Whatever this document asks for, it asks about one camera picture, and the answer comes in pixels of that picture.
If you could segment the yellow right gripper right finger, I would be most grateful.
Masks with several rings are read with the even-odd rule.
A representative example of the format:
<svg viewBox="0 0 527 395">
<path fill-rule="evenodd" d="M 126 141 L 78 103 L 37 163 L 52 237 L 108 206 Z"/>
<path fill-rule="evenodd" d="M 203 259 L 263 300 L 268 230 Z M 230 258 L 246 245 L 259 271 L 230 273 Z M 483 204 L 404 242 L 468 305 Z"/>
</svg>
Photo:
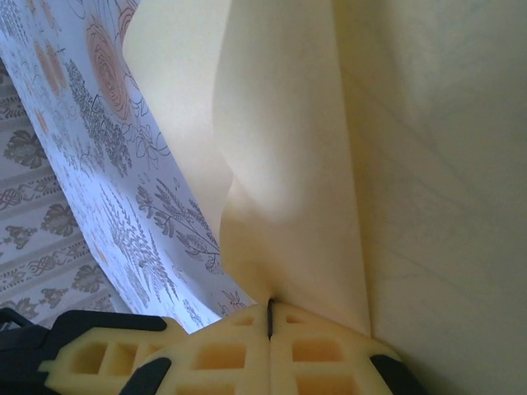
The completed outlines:
<svg viewBox="0 0 527 395">
<path fill-rule="evenodd" d="M 386 345 L 289 304 L 273 306 L 272 394 L 389 394 L 372 356 L 402 359 Z"/>
</svg>

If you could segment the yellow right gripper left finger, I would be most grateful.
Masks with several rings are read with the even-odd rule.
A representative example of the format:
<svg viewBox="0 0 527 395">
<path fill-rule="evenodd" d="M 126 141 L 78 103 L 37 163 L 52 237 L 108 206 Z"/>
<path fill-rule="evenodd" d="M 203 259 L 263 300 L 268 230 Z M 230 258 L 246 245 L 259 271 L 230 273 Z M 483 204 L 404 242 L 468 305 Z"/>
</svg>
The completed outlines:
<svg viewBox="0 0 527 395">
<path fill-rule="evenodd" d="M 250 306 L 148 356 L 124 394 L 269 394 L 268 314 Z"/>
</svg>

